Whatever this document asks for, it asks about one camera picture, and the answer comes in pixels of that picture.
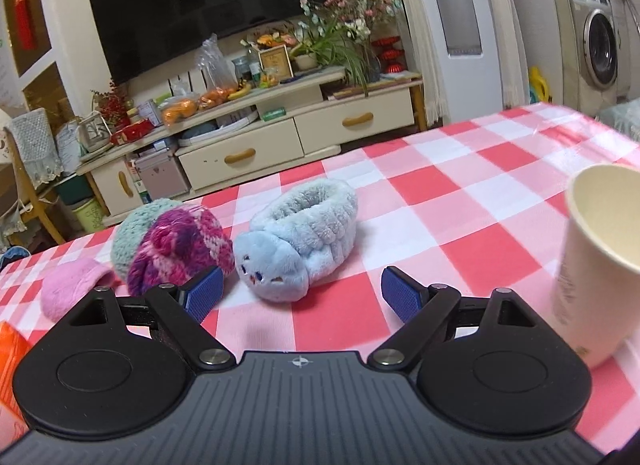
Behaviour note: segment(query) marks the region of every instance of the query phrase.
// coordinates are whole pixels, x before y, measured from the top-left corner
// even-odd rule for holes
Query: banana
[[[231,93],[228,97],[229,100],[237,100],[238,98],[242,98],[243,96],[247,96],[251,92],[251,86],[246,85],[240,91],[235,93]]]

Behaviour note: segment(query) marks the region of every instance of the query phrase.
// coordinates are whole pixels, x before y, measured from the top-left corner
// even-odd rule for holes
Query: paper cup
[[[564,254],[546,320],[593,367],[640,325],[640,172],[591,166],[565,198]]]

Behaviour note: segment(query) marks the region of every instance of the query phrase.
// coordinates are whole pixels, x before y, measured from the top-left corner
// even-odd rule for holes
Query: knitted hat
[[[182,204],[158,217],[131,263],[127,286],[142,295],[160,283],[181,286],[214,265],[227,276],[234,270],[231,239],[205,207]]]
[[[131,261],[146,231],[151,228],[160,214],[180,205],[182,204],[179,201],[166,198],[153,201],[135,209],[118,226],[111,245],[111,263],[121,280],[127,279]]]
[[[55,267],[42,280],[40,307],[45,317],[58,322],[95,286],[111,286],[111,268],[93,259],[77,259]]]

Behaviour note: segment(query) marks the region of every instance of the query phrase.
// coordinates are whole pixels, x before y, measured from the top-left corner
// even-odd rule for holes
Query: yellow toy
[[[539,102],[551,102],[552,97],[549,92],[549,84],[546,83],[545,77],[540,74],[537,66],[529,69],[529,84],[533,88]]]

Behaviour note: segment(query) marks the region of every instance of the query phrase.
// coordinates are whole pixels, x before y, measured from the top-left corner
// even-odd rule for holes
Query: tv stand
[[[108,214],[107,226],[120,223],[142,205],[127,168],[127,155],[195,125],[256,106],[263,115],[284,107],[287,114],[179,148],[177,156],[190,191],[173,199],[186,201],[249,180],[340,154],[340,144],[417,123],[426,129],[422,79],[350,96],[324,100],[320,86],[344,77],[332,67],[289,84],[253,91],[245,98],[201,112],[171,127],[158,127],[141,140],[116,146],[82,164],[98,201]]]

